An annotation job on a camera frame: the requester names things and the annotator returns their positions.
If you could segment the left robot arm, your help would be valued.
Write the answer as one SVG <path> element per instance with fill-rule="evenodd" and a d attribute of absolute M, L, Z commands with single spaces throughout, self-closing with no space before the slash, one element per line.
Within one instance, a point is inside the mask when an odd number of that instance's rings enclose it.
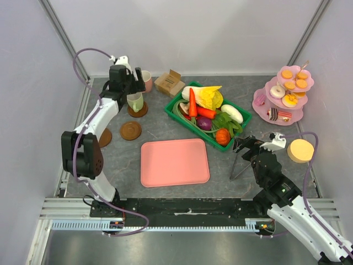
<path fill-rule="evenodd" d="M 142 71 L 125 65 L 113 65 L 109 80 L 98 94 L 98 100 L 88 117 L 73 131 L 61 135 L 63 169 L 85 184 L 96 200 L 103 202 L 102 210 L 115 217 L 121 212 L 119 192 L 103 172 L 104 158 L 99 139 L 110 121 L 127 102 L 127 96 L 145 91 Z"/>

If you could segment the green mug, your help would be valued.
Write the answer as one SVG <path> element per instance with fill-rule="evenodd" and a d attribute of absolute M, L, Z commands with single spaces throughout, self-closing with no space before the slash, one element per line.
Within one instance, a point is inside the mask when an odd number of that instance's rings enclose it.
<path fill-rule="evenodd" d="M 127 103 L 135 113 L 139 112 L 144 104 L 142 92 L 127 95 Z"/>

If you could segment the white glazed donut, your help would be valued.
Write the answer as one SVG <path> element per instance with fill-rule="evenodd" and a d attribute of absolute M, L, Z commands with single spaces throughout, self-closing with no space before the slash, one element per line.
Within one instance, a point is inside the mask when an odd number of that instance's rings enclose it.
<path fill-rule="evenodd" d="M 281 86 L 275 85 L 270 88 L 270 95 L 274 99 L 281 99 L 285 96 L 285 94 L 286 90 Z"/>

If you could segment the biscuits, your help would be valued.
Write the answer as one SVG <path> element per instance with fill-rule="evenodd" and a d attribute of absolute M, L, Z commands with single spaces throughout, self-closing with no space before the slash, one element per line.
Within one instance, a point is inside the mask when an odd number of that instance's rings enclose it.
<path fill-rule="evenodd" d="M 304 89 L 307 87 L 307 78 L 308 75 L 304 73 L 303 71 L 300 71 L 295 78 L 295 84 L 298 88 Z"/>

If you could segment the round biscuit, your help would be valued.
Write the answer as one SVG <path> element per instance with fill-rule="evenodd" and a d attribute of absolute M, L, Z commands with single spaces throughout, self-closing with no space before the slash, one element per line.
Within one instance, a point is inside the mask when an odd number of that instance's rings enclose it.
<path fill-rule="evenodd" d="M 296 85 L 295 85 L 295 83 L 292 82 L 292 81 L 286 81 L 286 82 L 284 83 L 284 87 L 285 87 L 287 90 L 293 90 L 293 89 L 296 88 Z"/>
<path fill-rule="evenodd" d="M 293 77 L 293 73 L 292 73 L 292 71 L 290 71 L 290 70 L 283 70 L 283 71 L 281 72 L 281 76 L 282 76 L 282 78 L 284 78 L 284 79 L 291 79 L 291 78 Z"/>

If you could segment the yellow glazed donut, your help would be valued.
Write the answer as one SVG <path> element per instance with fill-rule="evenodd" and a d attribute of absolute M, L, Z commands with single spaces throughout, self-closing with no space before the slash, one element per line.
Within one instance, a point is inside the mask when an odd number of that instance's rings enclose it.
<path fill-rule="evenodd" d="M 282 103 L 288 108 L 294 108 L 298 104 L 298 99 L 293 94 L 286 94 L 282 98 Z"/>

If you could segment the chocolate cake slice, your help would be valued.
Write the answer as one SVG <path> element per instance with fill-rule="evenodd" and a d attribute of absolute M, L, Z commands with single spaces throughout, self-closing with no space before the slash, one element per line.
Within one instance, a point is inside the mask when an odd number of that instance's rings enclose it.
<path fill-rule="evenodd" d="M 267 111 L 267 115 L 270 121 L 276 121 L 278 119 L 279 111 L 277 108 L 270 108 Z"/>

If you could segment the red striped cake slice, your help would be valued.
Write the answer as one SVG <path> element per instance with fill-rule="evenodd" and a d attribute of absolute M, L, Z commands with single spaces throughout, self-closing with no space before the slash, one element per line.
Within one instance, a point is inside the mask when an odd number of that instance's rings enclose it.
<path fill-rule="evenodd" d="M 292 119 L 292 114 L 290 112 L 278 111 L 278 119 L 289 122 Z"/>

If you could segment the pink macaron cake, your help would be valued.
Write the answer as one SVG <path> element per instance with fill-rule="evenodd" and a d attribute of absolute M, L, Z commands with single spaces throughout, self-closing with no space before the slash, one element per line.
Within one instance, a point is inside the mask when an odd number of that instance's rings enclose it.
<path fill-rule="evenodd" d="M 261 95 L 259 95 L 259 96 L 257 96 L 255 99 L 254 99 L 254 104 L 256 105 L 256 106 L 262 106 L 262 105 L 264 105 L 265 104 L 265 101 L 266 101 L 266 95 L 264 95 L 264 94 L 261 94 Z"/>

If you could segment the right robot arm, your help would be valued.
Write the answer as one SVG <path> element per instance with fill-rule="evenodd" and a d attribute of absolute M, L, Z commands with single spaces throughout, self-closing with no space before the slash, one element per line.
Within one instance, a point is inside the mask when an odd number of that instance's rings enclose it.
<path fill-rule="evenodd" d="M 302 191 L 282 173 L 275 151 L 285 148 L 286 136 L 272 133 L 269 142 L 253 135 L 236 138 L 233 149 L 246 148 L 242 159 L 252 167 L 261 191 L 253 199 L 253 212 L 279 222 L 299 240 L 318 264 L 352 264 L 352 242 L 336 232 L 304 197 Z"/>

